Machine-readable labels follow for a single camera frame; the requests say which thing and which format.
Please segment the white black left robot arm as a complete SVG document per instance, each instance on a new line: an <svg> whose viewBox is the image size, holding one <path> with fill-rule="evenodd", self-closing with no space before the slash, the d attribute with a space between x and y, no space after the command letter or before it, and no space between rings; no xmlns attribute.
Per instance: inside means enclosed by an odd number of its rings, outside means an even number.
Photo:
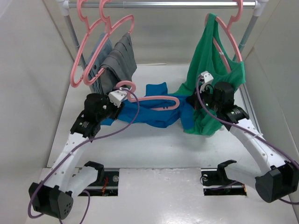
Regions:
<svg viewBox="0 0 299 224"><path fill-rule="evenodd" d="M40 183L32 183L28 189L30 202L28 211L65 219L72 207L74 198L88 185L99 185L104 181L104 166L88 161L78 174L74 169L88 146L100 131L102 121L115 119L124 106L127 95L114 90L107 95L88 94L84 109L70 129L62 152L54 162L48 175Z"/></svg>

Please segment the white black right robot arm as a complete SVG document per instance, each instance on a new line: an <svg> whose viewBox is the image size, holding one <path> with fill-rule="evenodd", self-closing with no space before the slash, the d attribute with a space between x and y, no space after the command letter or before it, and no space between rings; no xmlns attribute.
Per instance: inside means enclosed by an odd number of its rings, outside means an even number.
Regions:
<svg viewBox="0 0 299 224"><path fill-rule="evenodd" d="M187 100L204 109L235 136L252 156L258 170L244 167L235 160L218 164L216 178L223 185L240 182L253 187L267 203L282 200L299 186L299 165L289 155L269 143L255 129L249 115L234 104L234 88L228 82L211 82L200 78Z"/></svg>

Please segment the pink hanger with green shirt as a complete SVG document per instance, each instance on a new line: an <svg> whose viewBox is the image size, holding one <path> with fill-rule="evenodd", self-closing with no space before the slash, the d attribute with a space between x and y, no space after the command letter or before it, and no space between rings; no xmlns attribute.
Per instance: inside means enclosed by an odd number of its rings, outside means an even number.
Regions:
<svg viewBox="0 0 299 224"><path fill-rule="evenodd" d="M238 12L236 15L232 15L230 16L229 22L228 24L226 24L219 16L215 17L215 21L220 25L220 27L223 29L223 31L225 32L226 36L229 39L229 42L231 43L234 53L236 55L237 61L240 63L242 62L242 56L241 56L241 52L238 48L238 45L236 43L235 38L233 37L232 33L231 33L231 27L232 24L234 22L239 21L239 19L242 16L243 13L243 0L234 0L234 2L237 3L237 8L238 8ZM231 72L231 67L230 64L225 56L224 51L222 50L220 44L218 43L218 41L212 36L212 39L209 43L211 46L214 46L218 52L218 55L220 56L220 59L222 60L224 67L227 71L227 73Z"/></svg>

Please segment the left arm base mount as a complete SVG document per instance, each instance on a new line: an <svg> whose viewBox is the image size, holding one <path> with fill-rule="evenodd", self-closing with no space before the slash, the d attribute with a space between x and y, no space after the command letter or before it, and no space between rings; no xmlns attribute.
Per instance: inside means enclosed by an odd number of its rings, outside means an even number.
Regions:
<svg viewBox="0 0 299 224"><path fill-rule="evenodd" d="M105 169L102 182L94 182L85 188L90 196L118 196L120 170Z"/></svg>

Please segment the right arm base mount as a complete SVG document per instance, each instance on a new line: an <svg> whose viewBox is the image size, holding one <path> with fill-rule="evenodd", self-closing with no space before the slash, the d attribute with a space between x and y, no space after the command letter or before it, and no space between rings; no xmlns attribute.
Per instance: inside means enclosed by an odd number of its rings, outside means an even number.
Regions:
<svg viewBox="0 0 299 224"><path fill-rule="evenodd" d="M247 196L244 184L222 180L216 168L202 168L199 181L203 185L204 196Z"/></svg>

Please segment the green tank top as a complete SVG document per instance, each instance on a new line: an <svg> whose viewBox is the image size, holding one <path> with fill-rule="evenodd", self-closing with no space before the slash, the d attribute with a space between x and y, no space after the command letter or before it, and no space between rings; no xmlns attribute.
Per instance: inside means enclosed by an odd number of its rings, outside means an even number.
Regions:
<svg viewBox="0 0 299 224"><path fill-rule="evenodd" d="M187 72L186 81L181 84L175 92L178 95L190 96L195 91L198 76L204 72L209 72L214 80L212 85L217 82L229 82L235 90L245 83L245 68L243 62L232 61L220 39L218 22L215 14L208 14L202 37L195 49L189 70ZM227 72L225 65L220 58L220 54L213 44L213 39L217 41L221 50L226 57L230 72ZM212 118L204 109L194 110L192 106L187 104L183 109L181 123L185 133L197 135L213 135L218 131L222 124Z"/></svg>

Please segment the blue t shirt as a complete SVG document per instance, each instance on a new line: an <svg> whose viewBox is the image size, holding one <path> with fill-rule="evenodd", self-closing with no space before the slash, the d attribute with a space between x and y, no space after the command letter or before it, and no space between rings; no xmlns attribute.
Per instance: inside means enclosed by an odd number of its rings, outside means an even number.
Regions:
<svg viewBox="0 0 299 224"><path fill-rule="evenodd" d="M126 100L118 120L130 123L134 119L135 123L145 123L157 128L167 128L180 119L183 129L187 130L194 127L193 108L187 103L187 96L169 94L166 82L146 85L146 97L158 95L176 97L179 100L179 106L174 110L156 111L154 110L155 108L172 106L175 102L164 99L146 100L140 101L138 106L136 102L131 103Z"/></svg>

